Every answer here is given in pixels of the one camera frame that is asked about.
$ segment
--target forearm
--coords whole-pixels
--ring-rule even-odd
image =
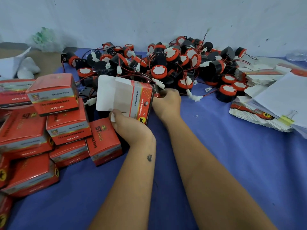
[[[153,136],[130,147],[89,229],[147,229],[156,160]]]
[[[200,229],[275,229],[247,191],[181,118],[170,118],[165,125]]]

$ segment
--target blue fabric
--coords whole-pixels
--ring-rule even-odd
[[[80,49],[76,54],[81,56],[85,51]],[[74,69],[65,68],[78,80]],[[193,93],[203,95],[205,88],[207,85],[199,83]],[[229,103],[219,102],[214,94],[200,102],[184,96],[181,115],[278,229],[305,229],[307,140],[295,133],[282,133],[236,118],[228,113],[229,107]],[[149,229],[198,229],[167,131],[153,112],[148,127],[157,139]],[[61,170],[58,184],[14,205],[8,229],[86,229],[125,157],[126,154],[100,167],[95,167],[88,158]]]

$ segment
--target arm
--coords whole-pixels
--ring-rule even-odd
[[[117,178],[89,230],[147,229],[156,160],[156,139],[149,128],[114,110],[114,129],[130,145]]]
[[[205,148],[180,117],[178,91],[166,90],[153,109],[166,126],[182,183],[198,227],[276,229],[227,169]]]

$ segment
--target hand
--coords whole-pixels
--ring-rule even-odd
[[[180,117],[180,103],[181,97],[176,89],[165,89],[160,92],[164,95],[163,98],[154,97],[152,107],[156,115],[163,123],[168,120]]]
[[[112,126],[130,146],[139,142],[144,143],[148,140],[155,140],[151,130],[145,124],[124,116],[118,109],[114,109],[113,114],[116,122],[111,122]]]

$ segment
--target white plastic bag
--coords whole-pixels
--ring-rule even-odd
[[[42,52],[62,52],[66,47],[60,34],[45,27],[42,27],[41,31],[28,38],[26,43]]]

